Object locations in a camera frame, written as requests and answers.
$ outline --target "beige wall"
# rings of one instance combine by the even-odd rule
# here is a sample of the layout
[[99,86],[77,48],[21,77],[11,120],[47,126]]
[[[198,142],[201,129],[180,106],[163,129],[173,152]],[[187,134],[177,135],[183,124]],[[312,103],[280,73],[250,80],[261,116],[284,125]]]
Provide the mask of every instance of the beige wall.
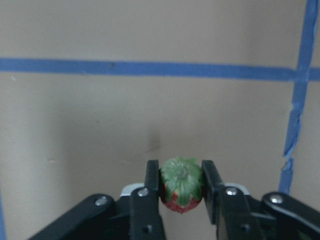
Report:
[[[3,0],[0,57],[295,68],[304,8],[299,0]],[[88,195],[117,199],[143,182],[149,159],[214,160],[225,182],[256,198],[278,188],[292,83],[16,72],[0,73],[0,83],[9,240],[30,237]],[[310,84],[292,187],[318,210],[319,88]],[[182,216],[160,212],[169,240],[215,235],[203,203]]]

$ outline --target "screw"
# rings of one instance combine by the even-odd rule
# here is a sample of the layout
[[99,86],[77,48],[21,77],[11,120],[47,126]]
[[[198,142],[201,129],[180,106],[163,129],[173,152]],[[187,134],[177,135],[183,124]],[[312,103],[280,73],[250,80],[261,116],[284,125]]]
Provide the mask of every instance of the screw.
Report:
[[243,223],[243,224],[241,224],[241,225],[240,225],[240,228],[241,228],[241,230],[242,230],[243,232],[245,232],[245,233],[249,233],[249,232],[250,232],[250,229],[251,229],[249,223]]
[[142,228],[142,231],[145,233],[145,234],[150,234],[152,233],[152,230],[153,230],[153,227],[152,225],[146,225]]
[[95,201],[95,205],[97,205],[97,206],[105,205],[107,203],[107,201],[108,201],[108,199],[106,196],[101,196]]
[[138,191],[139,197],[145,197],[148,195],[148,193],[149,193],[148,188],[143,188]]
[[235,187],[228,187],[225,192],[230,196],[234,196],[238,193],[238,190]]
[[274,204],[282,204],[284,199],[282,196],[278,194],[273,194],[270,196],[270,201],[273,202]]

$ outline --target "blue painter's tape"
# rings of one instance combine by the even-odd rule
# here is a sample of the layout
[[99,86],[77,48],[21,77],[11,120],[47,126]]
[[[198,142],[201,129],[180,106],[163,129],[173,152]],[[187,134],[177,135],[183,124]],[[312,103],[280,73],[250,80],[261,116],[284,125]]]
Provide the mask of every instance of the blue painter's tape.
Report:
[[294,173],[294,159],[290,158],[281,171],[281,178],[279,184],[279,192],[288,194]]
[[2,212],[2,202],[1,202],[1,195],[0,195],[0,240],[6,239],[6,230],[5,230],[5,221]]
[[320,81],[320,67],[315,67],[310,69],[309,80]]
[[[307,96],[308,80],[310,77],[310,64],[313,55],[314,42],[317,29],[318,0],[306,2],[304,23],[302,28],[299,58],[295,76],[292,96],[293,108],[290,113],[287,128],[284,155],[287,159],[281,172],[279,191],[289,194],[294,173],[294,160],[291,154],[298,142],[301,129],[301,116],[304,111]],[[313,70],[312,77],[317,77],[317,69]]]
[[292,69],[285,67],[30,58],[0,58],[0,71],[53,74],[224,78],[283,82],[292,81],[295,73]]

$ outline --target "red strawberry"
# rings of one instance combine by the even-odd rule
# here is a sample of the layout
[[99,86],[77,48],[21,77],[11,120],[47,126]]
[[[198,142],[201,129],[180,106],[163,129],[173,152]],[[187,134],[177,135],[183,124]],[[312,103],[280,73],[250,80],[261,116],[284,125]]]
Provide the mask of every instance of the red strawberry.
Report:
[[160,196],[165,206],[183,214],[201,202],[204,180],[195,158],[171,158],[160,171],[163,182]]

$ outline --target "green strawberry calyx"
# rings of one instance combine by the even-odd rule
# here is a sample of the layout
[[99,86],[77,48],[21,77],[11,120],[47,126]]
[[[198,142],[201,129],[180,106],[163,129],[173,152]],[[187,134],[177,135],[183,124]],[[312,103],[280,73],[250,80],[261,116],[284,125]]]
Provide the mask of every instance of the green strawberry calyx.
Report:
[[191,199],[202,199],[204,185],[202,169],[195,158],[185,159],[181,156],[166,161],[161,171],[165,185],[165,200],[170,202],[173,194],[177,195],[176,203],[181,207],[189,205]]

